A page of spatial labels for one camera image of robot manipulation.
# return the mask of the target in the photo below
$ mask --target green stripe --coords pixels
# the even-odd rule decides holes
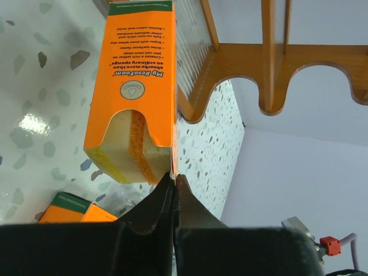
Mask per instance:
[[[110,4],[110,16],[141,12],[171,12],[173,10],[172,1],[134,1],[128,3],[115,2]]]
[[[91,202],[61,191],[53,199],[51,205],[85,214],[91,205]]]

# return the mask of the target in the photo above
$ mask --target circular logo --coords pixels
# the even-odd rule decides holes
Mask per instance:
[[[121,86],[120,94],[125,99],[139,99],[144,94],[144,85],[138,80],[130,80]]]

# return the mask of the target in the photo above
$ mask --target speckled white floor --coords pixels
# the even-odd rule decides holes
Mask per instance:
[[[58,190],[101,205],[119,195],[82,149],[104,26],[92,1],[0,3],[0,223],[35,222]],[[244,135],[231,83],[178,127],[179,170],[220,217]],[[138,201],[151,187],[124,189]]]

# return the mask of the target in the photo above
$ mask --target red plastic block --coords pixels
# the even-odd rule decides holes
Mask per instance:
[[[334,237],[322,237],[320,239],[320,244],[327,247],[328,256],[336,256],[341,254],[341,243],[340,240]]]

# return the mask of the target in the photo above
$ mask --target white wall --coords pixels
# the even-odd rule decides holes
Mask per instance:
[[[367,172],[368,147],[246,128],[222,220],[266,227],[298,216],[318,239],[355,232],[368,271]],[[352,268],[349,247],[325,260],[326,273]]]

